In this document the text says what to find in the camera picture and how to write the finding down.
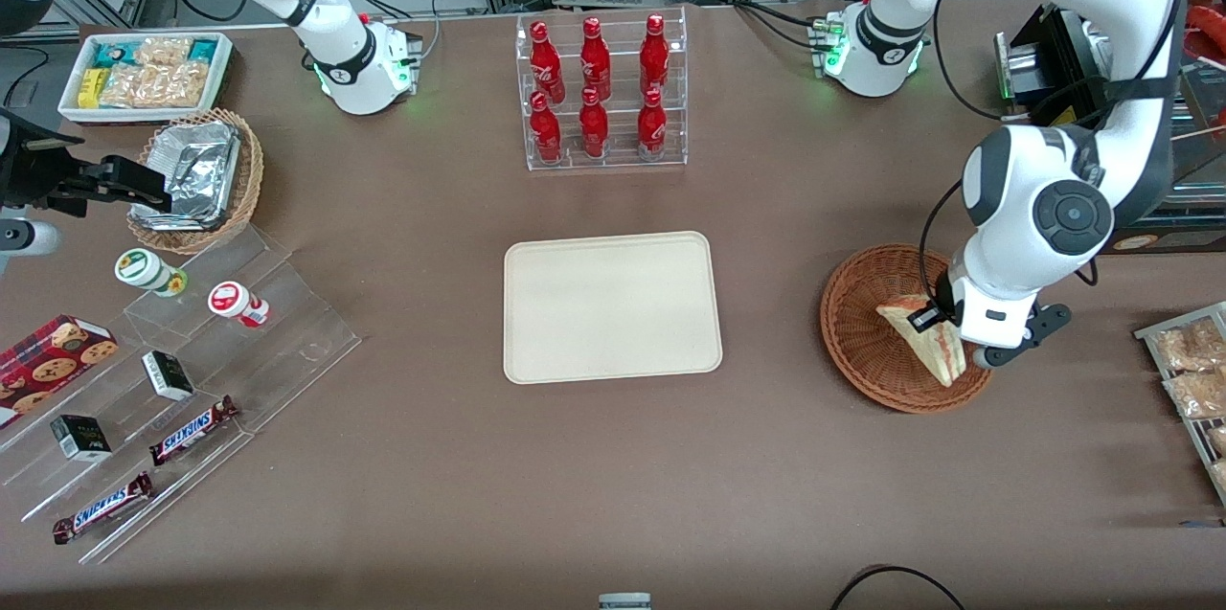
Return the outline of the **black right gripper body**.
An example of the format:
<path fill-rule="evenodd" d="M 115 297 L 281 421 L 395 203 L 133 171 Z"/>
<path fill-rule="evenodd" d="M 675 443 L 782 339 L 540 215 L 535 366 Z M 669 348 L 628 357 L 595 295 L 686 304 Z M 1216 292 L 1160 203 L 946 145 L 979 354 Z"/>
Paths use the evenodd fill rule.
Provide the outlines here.
<path fill-rule="evenodd" d="M 58 183 L 78 178 L 80 160 L 67 151 L 83 138 L 56 134 L 2 109 L 1 195 L 5 208 L 47 208 Z"/>

